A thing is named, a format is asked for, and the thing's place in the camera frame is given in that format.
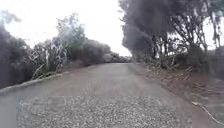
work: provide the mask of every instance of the road edge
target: road edge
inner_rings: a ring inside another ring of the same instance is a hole
[[[18,91],[20,89],[24,89],[24,88],[27,88],[27,87],[30,87],[30,86],[34,86],[36,84],[45,82],[45,81],[50,80],[50,79],[54,79],[54,78],[57,78],[57,77],[61,77],[63,75],[67,75],[69,73],[70,72],[64,72],[64,73],[55,74],[55,75],[52,75],[52,76],[49,76],[49,77],[45,77],[43,79],[31,80],[31,81],[24,82],[22,84],[8,86],[8,87],[0,89],[0,96],[6,95],[10,92],[15,92],[15,91]]]

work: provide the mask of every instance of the road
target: road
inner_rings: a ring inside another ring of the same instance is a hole
[[[144,76],[105,64],[0,97],[2,128],[219,128],[200,108]]]

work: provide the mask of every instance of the white sky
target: white sky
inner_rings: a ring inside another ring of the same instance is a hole
[[[117,0],[0,0],[0,9],[22,20],[11,23],[7,29],[12,35],[27,39],[31,46],[57,35],[56,18],[76,12],[88,38],[108,44],[120,55],[130,55],[121,45],[123,33]]]

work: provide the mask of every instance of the paved road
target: paved road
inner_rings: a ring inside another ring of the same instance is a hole
[[[0,127],[221,127],[144,73],[134,64],[99,65],[3,95]]]

